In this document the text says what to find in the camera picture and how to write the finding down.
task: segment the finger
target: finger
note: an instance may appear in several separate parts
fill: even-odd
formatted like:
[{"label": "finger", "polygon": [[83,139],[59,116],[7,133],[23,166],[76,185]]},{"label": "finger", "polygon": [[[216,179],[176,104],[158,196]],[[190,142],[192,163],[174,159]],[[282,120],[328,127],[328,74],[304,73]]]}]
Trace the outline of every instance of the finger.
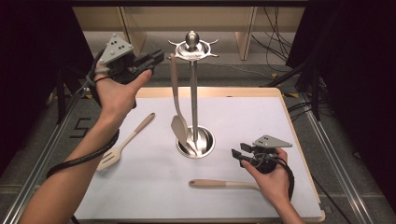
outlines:
[{"label": "finger", "polygon": [[276,152],[277,152],[277,156],[284,160],[285,162],[288,162],[288,153],[283,150],[281,147],[277,147],[276,148]]},{"label": "finger", "polygon": [[151,75],[152,71],[148,69],[142,72],[134,81],[130,82],[128,86],[131,87],[134,91],[138,91],[149,81]]},{"label": "finger", "polygon": [[245,169],[254,177],[258,177],[261,173],[252,166],[248,161],[242,161],[242,165],[244,165]]}]

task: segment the person's right hand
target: person's right hand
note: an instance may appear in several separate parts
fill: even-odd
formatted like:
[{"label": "person's right hand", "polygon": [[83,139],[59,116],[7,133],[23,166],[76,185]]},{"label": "person's right hand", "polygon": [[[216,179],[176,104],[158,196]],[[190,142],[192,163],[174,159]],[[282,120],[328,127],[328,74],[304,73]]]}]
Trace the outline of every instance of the person's right hand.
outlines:
[{"label": "person's right hand", "polygon": [[[288,154],[282,148],[276,149],[278,157],[288,161]],[[285,169],[279,164],[275,170],[267,175],[260,173],[248,161],[242,161],[247,171],[254,177],[260,187],[262,195],[267,198],[271,204],[285,202],[289,200],[289,177]]]}]

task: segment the beige spatula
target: beige spatula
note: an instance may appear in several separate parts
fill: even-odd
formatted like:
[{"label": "beige spatula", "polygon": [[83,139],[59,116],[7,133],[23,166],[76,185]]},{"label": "beige spatula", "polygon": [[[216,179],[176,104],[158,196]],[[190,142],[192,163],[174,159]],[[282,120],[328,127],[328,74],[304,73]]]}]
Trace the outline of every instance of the beige spatula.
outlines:
[{"label": "beige spatula", "polygon": [[105,155],[103,155],[101,161],[99,162],[98,167],[96,170],[103,170],[108,166],[114,164],[116,161],[120,159],[120,154],[122,150],[128,145],[128,143],[138,134],[142,129],[144,129],[155,117],[154,113],[149,114],[137,128],[132,132],[131,135],[118,147],[113,147],[109,149]]},{"label": "beige spatula", "polygon": [[189,185],[197,188],[239,187],[239,188],[251,188],[251,189],[260,190],[257,183],[211,180],[211,179],[193,179],[189,182]]}]

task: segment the ladle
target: ladle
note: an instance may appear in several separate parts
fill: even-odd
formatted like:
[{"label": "ladle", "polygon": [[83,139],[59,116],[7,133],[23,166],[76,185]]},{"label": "ladle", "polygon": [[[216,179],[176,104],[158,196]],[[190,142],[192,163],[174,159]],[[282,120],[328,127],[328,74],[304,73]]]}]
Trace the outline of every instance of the ladle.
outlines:
[{"label": "ladle", "polygon": [[174,95],[175,109],[177,115],[174,115],[171,123],[172,131],[174,132],[178,142],[189,151],[191,155],[197,155],[197,152],[191,147],[191,144],[187,142],[189,129],[187,122],[181,115],[180,106],[178,103],[178,83],[177,83],[177,61],[174,54],[170,55],[171,58],[171,81],[172,81],[172,92]]}]

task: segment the table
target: table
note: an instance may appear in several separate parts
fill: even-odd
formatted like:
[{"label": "table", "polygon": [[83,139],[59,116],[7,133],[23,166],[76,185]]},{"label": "table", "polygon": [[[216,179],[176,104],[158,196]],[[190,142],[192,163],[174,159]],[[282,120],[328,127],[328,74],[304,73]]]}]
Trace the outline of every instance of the table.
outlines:
[{"label": "table", "polygon": [[[180,88],[180,107],[191,125],[190,88]],[[118,222],[266,222],[275,209],[255,189],[195,189],[191,179],[253,182],[231,155],[264,134],[293,144],[285,148],[296,185],[292,203],[305,221],[320,222],[318,194],[280,91],[275,88],[199,88],[199,124],[216,139],[202,159],[188,159],[176,149],[170,128],[176,114],[170,88],[144,88],[138,107],[120,127],[122,142],[149,113],[156,118],[123,150],[118,163],[97,171],[76,212],[78,219]]]}]

